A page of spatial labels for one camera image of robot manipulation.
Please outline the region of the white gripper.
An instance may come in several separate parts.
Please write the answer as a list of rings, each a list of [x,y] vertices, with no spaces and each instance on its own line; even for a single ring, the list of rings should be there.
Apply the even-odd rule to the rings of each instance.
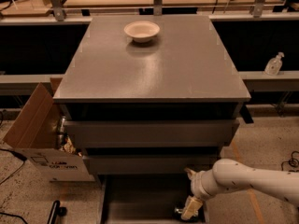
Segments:
[[[184,172],[191,181],[191,192],[194,197],[189,196],[187,198],[180,217],[182,220],[190,220],[198,215],[199,209],[203,206],[203,201],[208,199],[208,193],[202,184],[202,176],[205,171],[195,172],[190,168],[185,168]]]

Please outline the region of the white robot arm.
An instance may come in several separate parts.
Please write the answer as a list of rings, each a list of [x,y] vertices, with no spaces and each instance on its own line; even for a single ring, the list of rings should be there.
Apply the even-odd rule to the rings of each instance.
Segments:
[[[195,216],[203,202],[218,194],[255,189],[281,201],[299,206],[299,173],[274,171],[246,166],[238,161],[221,159],[208,171],[185,169],[191,192],[181,213],[182,220]]]

